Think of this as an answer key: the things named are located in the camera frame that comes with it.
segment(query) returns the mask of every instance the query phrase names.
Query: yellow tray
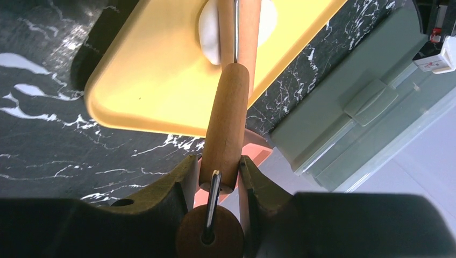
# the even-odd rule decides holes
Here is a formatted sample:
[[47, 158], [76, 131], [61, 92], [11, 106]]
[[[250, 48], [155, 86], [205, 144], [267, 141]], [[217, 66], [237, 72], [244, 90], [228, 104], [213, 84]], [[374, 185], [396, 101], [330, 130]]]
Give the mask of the yellow tray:
[[[206, 0], [141, 0], [86, 85], [101, 125], [204, 137], [220, 67], [204, 57], [198, 18]], [[346, 0], [275, 0], [277, 27], [258, 49], [250, 107]]]

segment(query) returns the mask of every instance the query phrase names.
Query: metal pin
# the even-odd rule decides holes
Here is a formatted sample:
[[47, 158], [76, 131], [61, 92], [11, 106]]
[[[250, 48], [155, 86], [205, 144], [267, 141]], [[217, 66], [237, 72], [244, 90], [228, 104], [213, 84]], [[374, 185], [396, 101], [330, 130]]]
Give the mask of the metal pin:
[[234, 62], [239, 61], [239, 0], [234, 0]]
[[204, 231], [202, 236], [203, 243], [209, 245], [214, 241], [213, 222], [215, 221], [215, 211], [218, 203], [218, 195], [220, 194], [220, 179], [222, 173], [219, 170], [214, 170], [212, 174], [211, 188], [209, 190], [208, 208], [206, 210], [206, 219], [204, 223]]

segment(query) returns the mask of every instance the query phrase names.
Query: wooden roller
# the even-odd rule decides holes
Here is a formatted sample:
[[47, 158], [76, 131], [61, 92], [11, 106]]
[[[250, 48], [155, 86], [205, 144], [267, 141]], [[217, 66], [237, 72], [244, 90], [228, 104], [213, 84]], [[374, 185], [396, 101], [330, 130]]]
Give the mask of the wooden roller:
[[218, 1], [222, 75], [212, 106], [199, 171], [199, 186], [206, 191], [210, 189], [214, 170], [221, 171], [221, 194], [230, 194], [236, 187], [247, 101], [253, 90], [257, 59], [261, 0], [238, 1], [238, 63], [234, 63], [234, 0]]

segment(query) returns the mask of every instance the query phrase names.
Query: red component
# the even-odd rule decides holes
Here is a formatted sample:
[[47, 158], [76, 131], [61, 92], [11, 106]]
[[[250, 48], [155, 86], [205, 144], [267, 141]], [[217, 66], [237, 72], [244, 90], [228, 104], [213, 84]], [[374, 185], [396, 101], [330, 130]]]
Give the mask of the red component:
[[431, 42], [439, 43], [440, 42], [441, 28], [434, 28], [431, 34]]

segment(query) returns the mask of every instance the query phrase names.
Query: marble surface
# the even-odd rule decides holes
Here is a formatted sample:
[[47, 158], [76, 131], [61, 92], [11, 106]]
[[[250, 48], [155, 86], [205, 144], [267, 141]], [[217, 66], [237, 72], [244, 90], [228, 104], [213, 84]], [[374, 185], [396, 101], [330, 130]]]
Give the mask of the marble surface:
[[[404, 0], [348, 0], [249, 109], [267, 135]], [[204, 139], [114, 130], [84, 85], [137, 0], [0, 1], [0, 197], [109, 205], [156, 181]]]

